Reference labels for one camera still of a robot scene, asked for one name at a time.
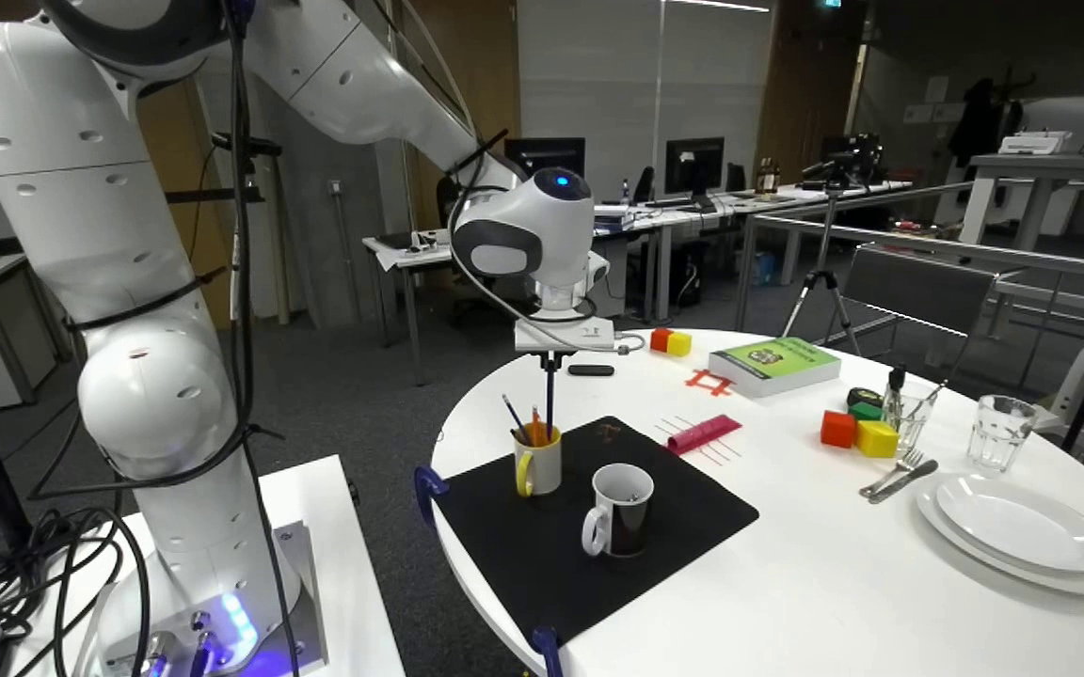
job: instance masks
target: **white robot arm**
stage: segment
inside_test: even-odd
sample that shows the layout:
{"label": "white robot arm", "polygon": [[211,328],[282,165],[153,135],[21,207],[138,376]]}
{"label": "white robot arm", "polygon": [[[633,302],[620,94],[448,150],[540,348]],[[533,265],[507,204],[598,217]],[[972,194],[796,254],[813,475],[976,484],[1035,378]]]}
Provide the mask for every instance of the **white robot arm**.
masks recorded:
{"label": "white robot arm", "polygon": [[[574,311],[591,252],[582,180],[520,180],[478,155],[343,0],[44,0],[36,17],[0,22],[0,204],[84,328],[85,432],[121,476],[145,484],[135,501],[168,571],[153,633],[211,615],[217,668],[236,668],[280,625],[252,469],[226,453],[246,438],[246,410],[133,115],[141,85],[193,76],[242,26],[226,11],[252,11],[249,69],[331,139],[406,139],[444,169],[475,155],[455,171],[482,189],[458,204],[458,259],[475,274],[533,274],[538,323],[564,328],[528,329],[523,344],[607,344],[608,328]],[[105,642],[133,648],[126,629]]]}

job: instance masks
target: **round table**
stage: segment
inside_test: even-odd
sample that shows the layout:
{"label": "round table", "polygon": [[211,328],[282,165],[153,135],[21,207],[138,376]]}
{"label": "round table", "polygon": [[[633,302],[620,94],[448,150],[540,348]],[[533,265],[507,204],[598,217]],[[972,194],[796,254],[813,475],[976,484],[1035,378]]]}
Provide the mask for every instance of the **round table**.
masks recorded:
{"label": "round table", "polygon": [[[601,625],[564,642],[567,677],[648,673],[759,673],[759,677],[1075,677],[1084,673],[1084,598],[1037,591],[942,541],[909,509],[919,484],[868,504],[859,484],[892,462],[833,451],[818,438],[820,410],[838,410],[847,388],[884,388],[889,366],[844,358],[838,378],[785,393],[744,397],[687,388],[706,348],[758,333],[694,329],[687,358],[636,348],[628,358],[574,353],[612,366],[612,376],[556,376],[556,423],[620,416],[652,438],[730,413],[741,432],[706,445],[683,462],[759,509],[759,517],[677,574],[663,579]],[[507,393],[520,410],[540,406],[538,358],[517,358],[448,413],[431,469],[455,476],[512,451]],[[944,390],[919,447],[942,475],[962,458],[976,402]],[[1084,466],[1032,436],[1006,480],[1049,491],[1084,510]],[[502,598],[466,556],[431,504],[440,550],[482,621],[512,654],[540,673]]]}

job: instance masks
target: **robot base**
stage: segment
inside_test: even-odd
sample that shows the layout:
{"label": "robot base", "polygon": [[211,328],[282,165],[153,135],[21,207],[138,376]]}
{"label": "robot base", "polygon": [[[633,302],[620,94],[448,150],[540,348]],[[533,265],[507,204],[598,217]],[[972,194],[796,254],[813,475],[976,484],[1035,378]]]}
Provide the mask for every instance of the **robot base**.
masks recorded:
{"label": "robot base", "polygon": [[571,348],[612,348],[612,323],[601,314],[544,323],[544,319],[517,319],[512,343],[520,353],[571,353]]}
{"label": "robot base", "polygon": [[[290,609],[290,625],[292,625],[300,673],[308,673],[308,668],[328,664],[313,536],[308,536],[306,522],[280,527],[274,536],[285,551],[282,574],[300,579],[300,593],[297,593],[297,606]],[[152,677],[152,673],[153,677],[211,677],[213,668],[204,668],[204,662],[211,659],[211,648],[205,648],[211,629],[199,621],[199,611],[168,609],[168,593],[158,593],[163,586],[168,591],[168,574],[164,574],[164,563],[158,556],[145,556],[145,571],[152,571],[152,586],[153,586],[153,606],[152,606],[153,629],[152,629],[152,654],[145,654],[141,677]],[[121,601],[124,591],[135,591],[135,579],[118,581],[118,593],[105,601],[105,611],[99,611],[101,621],[111,615],[111,609],[135,601],[133,593],[126,593],[126,601]],[[99,659],[90,659],[85,673],[126,677],[133,654],[135,654],[133,648],[135,648],[135,634],[111,639],[108,648],[90,650]],[[282,673],[290,673],[285,629],[274,629],[252,650],[252,659],[232,673],[236,677],[282,677]]]}

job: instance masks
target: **white mug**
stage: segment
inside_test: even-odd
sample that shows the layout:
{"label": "white mug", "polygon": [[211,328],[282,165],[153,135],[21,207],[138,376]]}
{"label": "white mug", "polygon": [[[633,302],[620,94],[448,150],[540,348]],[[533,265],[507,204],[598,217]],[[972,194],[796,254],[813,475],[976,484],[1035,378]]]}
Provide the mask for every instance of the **white mug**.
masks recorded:
{"label": "white mug", "polygon": [[648,501],[653,476],[633,462],[591,475],[596,509],[582,516],[579,544],[591,556],[633,556],[642,550]]}

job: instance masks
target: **knife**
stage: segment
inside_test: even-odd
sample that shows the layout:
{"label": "knife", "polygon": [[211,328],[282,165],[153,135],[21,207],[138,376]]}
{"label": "knife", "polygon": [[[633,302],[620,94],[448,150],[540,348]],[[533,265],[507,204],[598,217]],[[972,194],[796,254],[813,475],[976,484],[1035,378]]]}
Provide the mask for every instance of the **knife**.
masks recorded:
{"label": "knife", "polygon": [[879,501],[889,501],[892,491],[898,491],[902,484],[909,484],[913,476],[926,476],[926,475],[932,475],[932,469],[942,469],[936,458],[919,462],[919,466],[909,466],[906,475],[892,476],[889,484],[875,484],[872,491],[867,491],[867,501],[868,501],[868,504],[879,504]]}

